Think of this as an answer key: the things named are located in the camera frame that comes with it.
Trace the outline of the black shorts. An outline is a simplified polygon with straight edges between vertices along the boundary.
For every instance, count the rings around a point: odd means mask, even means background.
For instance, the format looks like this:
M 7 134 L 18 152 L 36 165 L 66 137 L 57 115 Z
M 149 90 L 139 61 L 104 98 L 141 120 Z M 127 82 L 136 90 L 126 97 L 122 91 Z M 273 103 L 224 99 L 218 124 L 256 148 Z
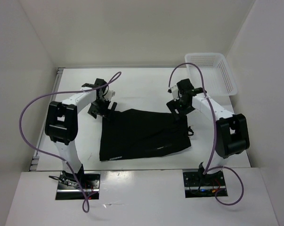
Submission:
M 102 119 L 100 161 L 163 157 L 191 146 L 187 117 L 129 109 Z

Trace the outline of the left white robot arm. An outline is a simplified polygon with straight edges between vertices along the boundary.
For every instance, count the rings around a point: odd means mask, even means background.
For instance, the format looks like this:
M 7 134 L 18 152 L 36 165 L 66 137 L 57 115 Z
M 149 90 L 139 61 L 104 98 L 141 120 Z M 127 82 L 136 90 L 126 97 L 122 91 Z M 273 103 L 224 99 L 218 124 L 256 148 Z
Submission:
M 112 108 L 108 108 L 114 95 L 115 92 L 109 89 L 108 83 L 97 78 L 94 84 L 83 84 L 80 93 L 61 102 L 52 101 L 49 104 L 45 134 L 55 144 L 59 156 L 63 158 L 62 175 L 59 177 L 63 184 L 80 188 L 87 180 L 75 145 L 78 114 L 90 105 L 88 114 L 92 117 L 110 118 L 111 112 L 117 105 L 114 102 Z

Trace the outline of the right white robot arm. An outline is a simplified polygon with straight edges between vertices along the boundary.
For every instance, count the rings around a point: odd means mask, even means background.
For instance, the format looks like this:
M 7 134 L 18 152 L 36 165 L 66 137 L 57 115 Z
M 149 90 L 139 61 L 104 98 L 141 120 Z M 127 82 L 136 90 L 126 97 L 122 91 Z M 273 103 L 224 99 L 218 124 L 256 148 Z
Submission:
M 206 91 L 195 88 L 189 79 L 179 81 L 168 89 L 173 99 L 167 103 L 175 120 L 179 121 L 194 110 L 213 122 L 213 150 L 208 161 L 198 169 L 198 181 L 208 185 L 221 171 L 227 158 L 240 154 L 250 146 L 246 117 L 234 114 L 214 101 Z

